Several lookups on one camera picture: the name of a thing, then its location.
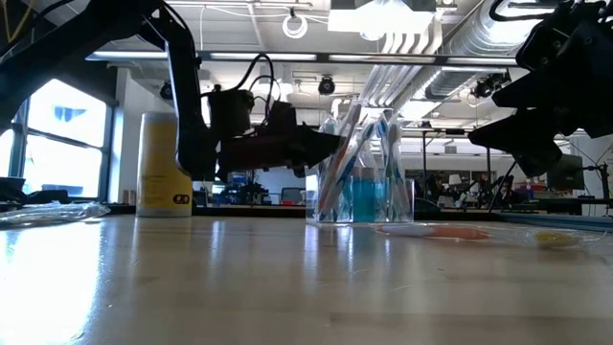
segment computer monitor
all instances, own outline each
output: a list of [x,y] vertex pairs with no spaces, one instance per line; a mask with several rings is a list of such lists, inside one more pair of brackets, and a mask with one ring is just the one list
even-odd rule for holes
[[547,171],[547,186],[557,190],[583,190],[583,159],[562,154],[562,158]]

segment blue liquid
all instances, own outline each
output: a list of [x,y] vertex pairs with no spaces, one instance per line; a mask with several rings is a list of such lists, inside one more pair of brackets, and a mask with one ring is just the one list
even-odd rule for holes
[[353,180],[353,221],[376,221],[375,183],[368,179]]

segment plastic bag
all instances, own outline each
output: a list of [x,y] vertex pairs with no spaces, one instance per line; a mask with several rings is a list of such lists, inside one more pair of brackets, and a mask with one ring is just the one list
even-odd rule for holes
[[494,227],[472,224],[409,223],[372,225],[377,232],[387,235],[421,238],[453,239],[535,246],[539,248],[566,248],[599,242],[605,234],[592,234],[577,230],[539,227]]
[[96,202],[85,204],[47,204],[0,214],[0,229],[13,226],[41,226],[79,221],[106,215],[111,210]]

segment yellow label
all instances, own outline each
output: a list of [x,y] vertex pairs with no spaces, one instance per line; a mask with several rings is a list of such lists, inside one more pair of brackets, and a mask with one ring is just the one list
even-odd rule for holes
[[137,200],[141,207],[192,207],[192,181],[174,162],[175,135],[172,123],[143,122]]

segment camera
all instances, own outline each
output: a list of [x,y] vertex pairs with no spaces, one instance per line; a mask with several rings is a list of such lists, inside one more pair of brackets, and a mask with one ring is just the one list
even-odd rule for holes
[[172,101],[172,85],[170,80],[164,81],[164,86],[160,89],[160,97],[163,100]]
[[332,77],[323,76],[322,81],[319,83],[319,94],[322,96],[328,96],[334,93],[334,89],[336,86],[334,85],[334,81],[332,81]]

